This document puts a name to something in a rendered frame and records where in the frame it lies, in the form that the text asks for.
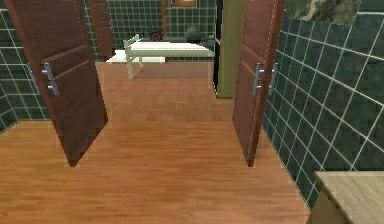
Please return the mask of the brown wooden room door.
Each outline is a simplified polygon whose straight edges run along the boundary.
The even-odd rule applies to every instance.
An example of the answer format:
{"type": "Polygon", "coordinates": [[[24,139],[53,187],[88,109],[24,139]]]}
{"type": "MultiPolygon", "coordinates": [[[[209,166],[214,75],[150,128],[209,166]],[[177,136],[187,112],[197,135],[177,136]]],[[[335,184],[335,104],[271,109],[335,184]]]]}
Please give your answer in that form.
{"type": "Polygon", "coordinates": [[[246,1],[232,122],[248,167],[255,162],[286,1],[246,1]],[[253,96],[257,63],[264,74],[253,96]]]}
{"type": "Polygon", "coordinates": [[[106,62],[115,55],[115,46],[110,26],[107,1],[87,0],[87,2],[96,34],[98,52],[101,60],[106,62]]]}
{"type": "Polygon", "coordinates": [[[4,0],[68,164],[74,167],[108,122],[79,0],[4,0]],[[59,94],[42,72],[49,63],[59,94]]]}

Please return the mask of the framed landscape picture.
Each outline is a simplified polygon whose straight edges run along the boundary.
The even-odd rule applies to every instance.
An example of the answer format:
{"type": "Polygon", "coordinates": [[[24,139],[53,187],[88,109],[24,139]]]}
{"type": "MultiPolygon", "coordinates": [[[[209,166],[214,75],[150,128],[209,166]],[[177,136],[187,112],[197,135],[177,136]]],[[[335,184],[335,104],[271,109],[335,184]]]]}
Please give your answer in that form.
{"type": "Polygon", "coordinates": [[[351,26],[361,0],[287,0],[290,19],[351,26]]]}

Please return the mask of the brown framed wall picture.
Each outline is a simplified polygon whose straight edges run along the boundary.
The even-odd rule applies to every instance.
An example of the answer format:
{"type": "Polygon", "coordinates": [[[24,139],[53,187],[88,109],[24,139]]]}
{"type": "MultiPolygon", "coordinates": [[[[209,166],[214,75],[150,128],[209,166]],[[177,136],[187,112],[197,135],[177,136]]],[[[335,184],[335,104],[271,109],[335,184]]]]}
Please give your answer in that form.
{"type": "Polygon", "coordinates": [[[197,8],[198,0],[171,0],[172,8],[197,8]]]}

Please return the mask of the light wooden cabinet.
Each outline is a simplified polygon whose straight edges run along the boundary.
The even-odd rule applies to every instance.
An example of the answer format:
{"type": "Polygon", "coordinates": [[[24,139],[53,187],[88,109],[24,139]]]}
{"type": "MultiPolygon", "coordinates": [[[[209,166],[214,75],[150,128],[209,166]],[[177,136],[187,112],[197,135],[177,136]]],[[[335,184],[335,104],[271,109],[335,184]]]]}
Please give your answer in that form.
{"type": "Polygon", "coordinates": [[[316,171],[321,191],[306,224],[384,224],[384,171],[316,171]]]}

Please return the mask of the olive green cupboard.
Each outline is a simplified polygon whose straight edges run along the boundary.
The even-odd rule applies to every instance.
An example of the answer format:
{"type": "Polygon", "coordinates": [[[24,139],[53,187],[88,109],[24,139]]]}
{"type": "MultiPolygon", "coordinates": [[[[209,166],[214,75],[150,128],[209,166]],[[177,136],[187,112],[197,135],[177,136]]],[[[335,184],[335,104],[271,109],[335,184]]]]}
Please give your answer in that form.
{"type": "Polygon", "coordinates": [[[236,92],[240,47],[246,0],[223,0],[218,84],[218,98],[233,98],[236,92]]]}

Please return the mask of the dark green round pot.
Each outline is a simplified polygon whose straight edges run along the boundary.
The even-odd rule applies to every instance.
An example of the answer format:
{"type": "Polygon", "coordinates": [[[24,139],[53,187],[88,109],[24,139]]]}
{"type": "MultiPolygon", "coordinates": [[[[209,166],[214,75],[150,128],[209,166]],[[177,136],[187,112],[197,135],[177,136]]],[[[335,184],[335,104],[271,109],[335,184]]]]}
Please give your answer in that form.
{"type": "Polygon", "coordinates": [[[200,30],[197,26],[189,26],[185,32],[187,42],[198,43],[201,41],[200,30]]]}

